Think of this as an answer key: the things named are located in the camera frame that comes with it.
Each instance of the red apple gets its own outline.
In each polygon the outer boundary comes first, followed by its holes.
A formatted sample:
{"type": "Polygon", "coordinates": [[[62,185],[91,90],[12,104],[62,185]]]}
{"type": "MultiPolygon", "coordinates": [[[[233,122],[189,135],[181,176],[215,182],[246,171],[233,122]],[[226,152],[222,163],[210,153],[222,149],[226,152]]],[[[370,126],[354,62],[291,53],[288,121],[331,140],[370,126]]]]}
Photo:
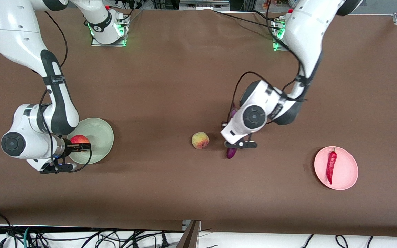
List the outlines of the red apple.
{"type": "Polygon", "coordinates": [[[81,134],[75,135],[73,138],[70,139],[70,142],[73,144],[90,143],[90,141],[87,139],[87,137],[85,137],[81,134]]]}

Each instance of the teal cable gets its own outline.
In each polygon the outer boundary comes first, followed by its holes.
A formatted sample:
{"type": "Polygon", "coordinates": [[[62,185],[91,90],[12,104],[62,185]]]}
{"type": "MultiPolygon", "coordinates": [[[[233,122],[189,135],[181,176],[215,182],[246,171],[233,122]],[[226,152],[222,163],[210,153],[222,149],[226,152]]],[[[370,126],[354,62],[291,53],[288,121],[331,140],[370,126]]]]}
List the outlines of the teal cable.
{"type": "Polygon", "coordinates": [[[24,248],[27,248],[27,233],[29,232],[30,227],[27,227],[26,231],[24,232],[24,248]]]}

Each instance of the peach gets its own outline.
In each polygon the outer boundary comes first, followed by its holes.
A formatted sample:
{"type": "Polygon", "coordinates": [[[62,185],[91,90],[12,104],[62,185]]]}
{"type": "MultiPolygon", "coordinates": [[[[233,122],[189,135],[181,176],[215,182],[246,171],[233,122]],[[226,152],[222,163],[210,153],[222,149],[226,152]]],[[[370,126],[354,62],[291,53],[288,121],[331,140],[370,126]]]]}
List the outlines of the peach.
{"type": "Polygon", "coordinates": [[[73,144],[90,143],[87,137],[83,136],[82,134],[75,135],[73,138],[70,139],[70,142],[73,144]]]}
{"type": "Polygon", "coordinates": [[[192,136],[191,143],[196,149],[203,149],[209,144],[209,137],[204,132],[198,132],[192,136]]]}

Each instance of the green plate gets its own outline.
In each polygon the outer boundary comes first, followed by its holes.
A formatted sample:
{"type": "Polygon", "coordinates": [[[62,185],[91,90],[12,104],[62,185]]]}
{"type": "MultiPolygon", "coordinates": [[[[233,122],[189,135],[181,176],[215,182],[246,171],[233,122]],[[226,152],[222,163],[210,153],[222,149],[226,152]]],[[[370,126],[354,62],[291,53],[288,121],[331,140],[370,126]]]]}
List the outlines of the green plate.
{"type": "MultiPolygon", "coordinates": [[[[70,140],[73,136],[83,135],[91,143],[92,156],[89,165],[101,161],[111,150],[114,141],[114,133],[111,126],[99,118],[88,118],[79,122],[76,129],[73,130],[67,138],[70,140]]],[[[69,157],[76,163],[84,165],[90,157],[89,151],[74,152],[69,157]]]]}

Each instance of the brown table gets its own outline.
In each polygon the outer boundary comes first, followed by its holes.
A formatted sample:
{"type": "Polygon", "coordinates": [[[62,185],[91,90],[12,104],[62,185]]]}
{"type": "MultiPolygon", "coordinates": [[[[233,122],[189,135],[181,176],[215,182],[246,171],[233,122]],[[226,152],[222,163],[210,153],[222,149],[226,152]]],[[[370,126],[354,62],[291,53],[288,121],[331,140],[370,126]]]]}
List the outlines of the brown table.
{"type": "MultiPolygon", "coordinates": [[[[257,149],[230,160],[220,122],[241,74],[252,70],[282,87],[296,73],[297,61],[273,51],[266,28],[208,10],[144,11],[127,47],[95,48],[77,9],[52,15],[68,40],[63,72],[80,118],[105,119],[115,141],[101,162],[56,175],[0,148],[0,211],[12,223],[180,229],[181,220],[199,219],[214,231],[397,235],[397,25],[390,16],[335,18],[296,121],[266,126],[253,135],[257,149]],[[211,139],[201,151],[190,143],[200,131],[211,139]],[[314,155],[330,145],[358,162],[349,190],[329,190],[314,175],[314,155]]],[[[38,19],[62,61],[59,31],[45,14],[38,19]]],[[[243,80],[237,99],[254,80],[243,80]]],[[[15,109],[38,102],[43,90],[30,69],[0,55],[0,139],[15,109]]]]}

